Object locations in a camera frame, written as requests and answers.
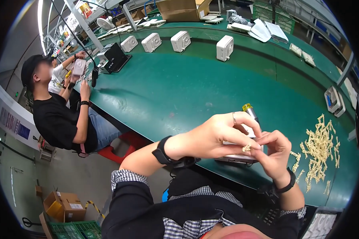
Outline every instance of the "wrist strap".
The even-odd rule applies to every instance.
[[[278,193],[278,194],[282,194],[282,193],[284,193],[284,192],[287,192],[287,191],[290,190],[290,189],[294,186],[294,184],[295,184],[295,178],[296,178],[296,177],[295,177],[294,172],[292,172],[289,167],[287,167],[287,171],[289,172],[289,174],[290,174],[290,176],[291,176],[291,177],[290,177],[290,183],[289,183],[286,187],[284,187],[284,188],[282,188],[282,189],[277,189],[276,186],[275,186],[275,184],[274,184],[275,192]]]
[[[68,86],[68,90],[71,90],[73,89],[73,87],[75,87],[75,83],[69,83],[69,86]]]
[[[169,158],[164,150],[165,142],[168,140],[168,138],[172,137],[171,135],[163,138],[157,146],[157,149],[152,152],[152,154],[156,157],[158,162],[162,165],[168,165],[172,163],[171,158]]]

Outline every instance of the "black machine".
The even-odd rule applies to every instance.
[[[105,74],[119,72],[129,61],[132,55],[125,55],[117,43],[106,45],[104,49],[97,54],[100,59],[98,67]]]

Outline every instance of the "yellow and black tape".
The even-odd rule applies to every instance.
[[[85,204],[85,209],[88,208],[89,204],[92,204],[93,207],[95,207],[96,211],[98,211],[98,213],[99,213],[103,218],[105,218],[105,215],[100,212],[100,210],[97,208],[97,206],[96,206],[96,205],[94,204],[94,202],[92,202],[92,201],[87,201],[87,202],[86,202],[86,204]]]

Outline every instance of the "black cap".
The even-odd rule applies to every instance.
[[[50,64],[47,58],[42,55],[33,55],[24,61],[23,68],[21,69],[21,81],[23,86],[30,86],[30,82],[33,79],[33,71],[40,62],[47,62]]]

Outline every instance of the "green workbench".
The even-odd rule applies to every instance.
[[[174,52],[170,37],[182,29],[133,33],[139,41],[130,53],[133,57],[119,73],[100,74],[91,102],[152,141],[189,131],[214,114],[239,111],[251,103],[261,128],[283,132],[296,153],[301,153],[299,144],[308,138],[306,129],[314,131],[317,117],[324,113],[326,123],[333,121],[341,142],[340,168],[328,160],[325,182],[312,183],[311,191],[305,193],[306,204],[344,208],[356,183],[359,151],[354,141],[347,141],[354,129],[350,110],[340,118],[327,111],[323,92],[332,81],[321,70],[300,64],[288,50],[234,32],[230,60],[218,61],[215,44],[226,34],[218,29],[187,27],[192,43],[182,53]],[[160,34],[162,45],[146,53],[140,42],[152,32]],[[121,40],[128,36],[121,35]],[[119,42],[118,35],[102,44],[113,42]],[[290,156],[288,166],[295,161]],[[247,167],[203,159],[198,165],[254,189],[270,182],[259,163]],[[296,174],[302,169],[308,171],[304,154]],[[303,192],[305,176],[299,183]],[[323,194],[327,180],[331,180],[330,195]]]

